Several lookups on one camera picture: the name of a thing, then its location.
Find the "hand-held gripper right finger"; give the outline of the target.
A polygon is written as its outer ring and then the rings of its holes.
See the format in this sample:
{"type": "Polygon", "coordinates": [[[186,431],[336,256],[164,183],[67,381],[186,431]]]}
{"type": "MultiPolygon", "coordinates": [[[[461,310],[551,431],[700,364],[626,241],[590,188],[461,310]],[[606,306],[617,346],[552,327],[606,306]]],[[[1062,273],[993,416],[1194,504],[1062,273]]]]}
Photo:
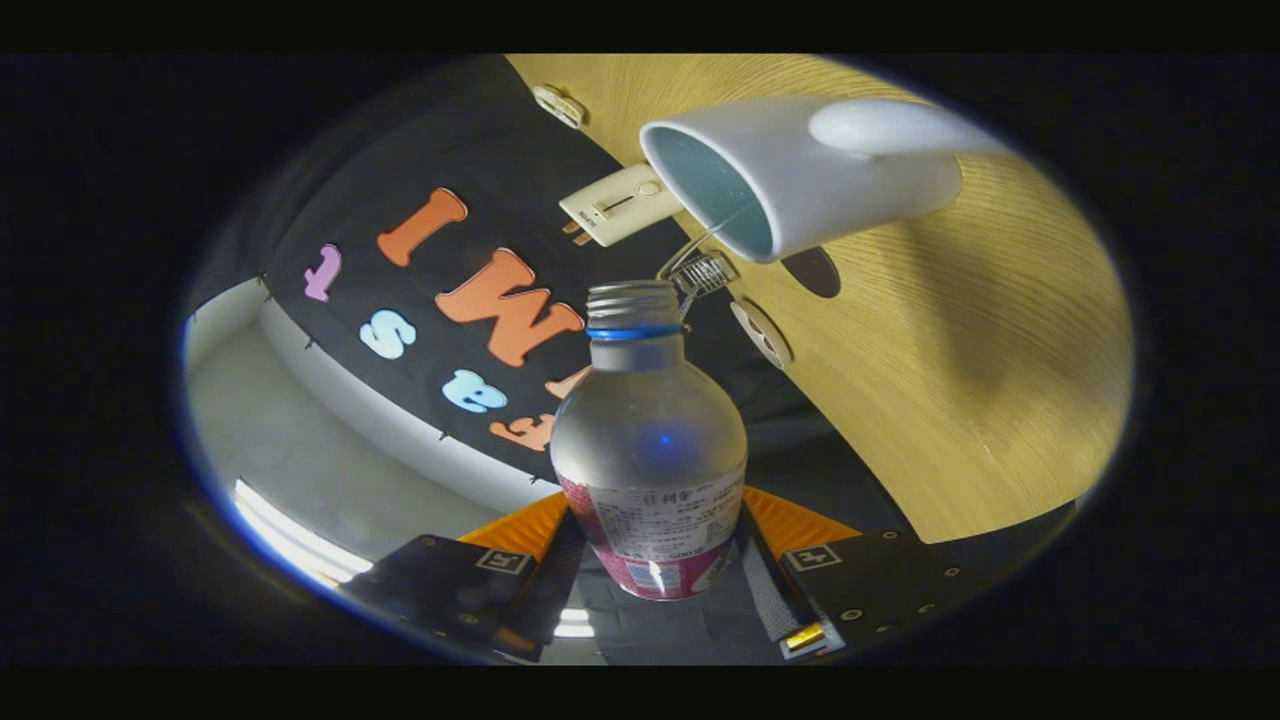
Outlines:
{"type": "Polygon", "coordinates": [[[751,487],[735,542],[765,634],[786,661],[879,651],[998,579],[906,530],[864,533],[751,487]]]}

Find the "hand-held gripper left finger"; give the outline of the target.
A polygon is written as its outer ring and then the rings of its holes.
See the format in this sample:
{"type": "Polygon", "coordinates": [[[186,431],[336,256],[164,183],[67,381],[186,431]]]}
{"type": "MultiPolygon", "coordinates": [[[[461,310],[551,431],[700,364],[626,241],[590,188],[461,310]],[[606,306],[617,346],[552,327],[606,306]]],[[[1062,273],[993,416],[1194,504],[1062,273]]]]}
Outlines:
{"type": "Polygon", "coordinates": [[[535,664],[554,639],[584,547],[566,496],[549,495],[458,539],[421,534],[340,593],[434,648],[535,664]]]}

